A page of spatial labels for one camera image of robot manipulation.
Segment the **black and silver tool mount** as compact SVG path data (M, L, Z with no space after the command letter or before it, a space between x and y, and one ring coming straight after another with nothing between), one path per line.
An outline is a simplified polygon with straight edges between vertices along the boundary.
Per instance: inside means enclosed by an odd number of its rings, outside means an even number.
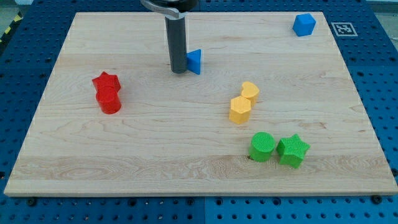
M182 19L197 6L198 0L140 0L150 11L163 14L168 19Z

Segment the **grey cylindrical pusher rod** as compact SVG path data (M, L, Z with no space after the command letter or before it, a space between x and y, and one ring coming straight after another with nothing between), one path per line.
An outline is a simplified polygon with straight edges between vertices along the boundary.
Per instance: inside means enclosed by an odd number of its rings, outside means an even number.
M187 43L185 18L165 18L171 71L177 74L187 70Z

